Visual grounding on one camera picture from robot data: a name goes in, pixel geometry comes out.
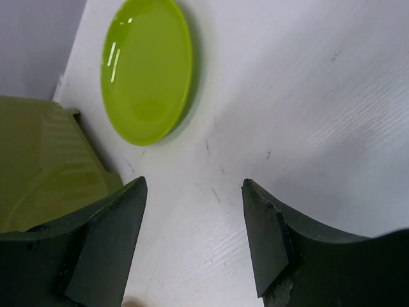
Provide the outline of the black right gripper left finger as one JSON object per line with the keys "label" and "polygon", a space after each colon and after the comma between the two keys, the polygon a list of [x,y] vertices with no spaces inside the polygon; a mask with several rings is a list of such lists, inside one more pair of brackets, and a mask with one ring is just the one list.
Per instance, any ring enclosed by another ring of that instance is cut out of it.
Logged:
{"label": "black right gripper left finger", "polygon": [[120,306],[148,187],[115,193],[26,232],[1,235],[2,306]]}

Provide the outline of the lime green plate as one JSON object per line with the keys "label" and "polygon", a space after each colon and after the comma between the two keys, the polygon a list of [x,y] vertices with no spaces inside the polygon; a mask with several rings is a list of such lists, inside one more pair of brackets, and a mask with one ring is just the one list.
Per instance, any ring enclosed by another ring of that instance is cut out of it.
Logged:
{"label": "lime green plate", "polygon": [[114,130],[153,144],[176,126],[189,97],[193,49],[175,1],[125,1],[107,30],[100,66],[102,99]]}

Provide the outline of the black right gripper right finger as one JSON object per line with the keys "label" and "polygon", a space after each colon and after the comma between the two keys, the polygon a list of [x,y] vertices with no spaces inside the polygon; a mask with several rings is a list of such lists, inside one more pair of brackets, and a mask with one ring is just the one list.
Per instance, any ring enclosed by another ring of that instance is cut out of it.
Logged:
{"label": "black right gripper right finger", "polygon": [[407,306],[408,230],[375,238],[325,225],[251,179],[243,214],[265,306]]}

